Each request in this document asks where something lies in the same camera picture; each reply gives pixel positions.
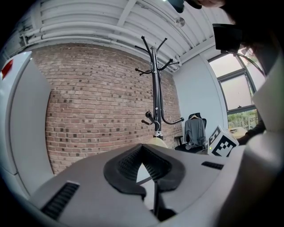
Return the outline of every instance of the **coat rack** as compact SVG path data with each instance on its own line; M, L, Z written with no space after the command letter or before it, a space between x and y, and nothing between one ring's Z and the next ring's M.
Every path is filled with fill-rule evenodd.
M170 65L179 64L179 62L173 62L173 59L170 59L164 66L159 68L159 62L157 59L157 54L161 46L165 43L167 38L164 39L164 41L159 45L157 50L155 51L154 47L151 47L151 50L145 40L145 37L141 37L146 49L142 47L135 46L136 48L139 48L143 51L146 51L151 59L151 70L142 71L139 68L136 68L135 70L140 72L140 76L143 74L150 74L152 73L152 79L153 79L153 102L154 102L154 110L153 115L151 112L146 112L146 117L151 121L151 123L146 122L145 120L142 120L142 123L146 125L155 125L155 133L154 137L158 137L163 140L163 134L162 134L162 120L168 124L168 125L175 125L181 121L184 121L184 118L174 121L174 122L167 122L164 118L164 108L163 108L163 95L162 95L162 84L161 84L161 76L160 71L163 71Z

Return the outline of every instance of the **white ceiling beam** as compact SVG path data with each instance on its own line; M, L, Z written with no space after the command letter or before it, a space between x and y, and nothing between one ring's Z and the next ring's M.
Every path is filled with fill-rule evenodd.
M118 20L118 23L117 23L117 26L118 27L123 27L125 21L126 21L126 18L128 17L128 15L130 14L132 8L134 7L134 5L136 4L137 0L129 0L128 3L126 4L126 7L124 8L119 20Z
M38 29L43 26L42 20L41 20L41 11L40 11L40 1L36 1L32 6L30 10L31 14L31 21L32 21L32 28Z
M195 57L196 55L200 54L201 52L207 50L208 48L215 45L215 37L211 37L210 39L202 42L201 44L197 45L196 47L192 48L188 52L186 52L184 55L180 57L181 63L185 63L191 58Z

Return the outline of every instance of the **window frame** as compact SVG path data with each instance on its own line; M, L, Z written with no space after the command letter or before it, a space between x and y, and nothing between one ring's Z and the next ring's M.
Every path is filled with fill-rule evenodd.
M220 54L220 55L217 55L211 59L208 60L208 63L210 64L210 62L214 61L214 60L217 60L221 57L224 57L226 55L229 55L229 54ZM234 79L238 76L241 76L241 75L245 75L246 79L247 79L247 83L248 83L248 86L252 89L252 94L254 94L256 92L256 87L255 87L255 84L252 80L252 77L246 67L246 65L243 63L243 61L241 60L240 56L235 56L238 60L238 62L241 64L242 66L242 69L239 69L239 70L236 70L236 71L233 71L233 72L230 72L228 74L225 74L223 76L220 76L220 77L216 77L218 83L219 83L219 86L221 88L221 91L222 91L222 94L223 94L223 97L224 97L224 100L225 100L225 105L226 105L226 109L227 109L227 115L231 115L231 114L238 114L238 113L242 113L242 112L246 112L246 111L249 111L249 110L255 110L256 109L256 106L255 105L249 105L249 106L243 106L243 107L240 107L240 108L236 108L236 109L232 109L232 110L228 110L228 104L227 104L227 100L226 100L226 96L224 94L224 91L223 91L223 88L222 88L222 85L221 83L222 82L225 82L225 81L228 81L230 79Z

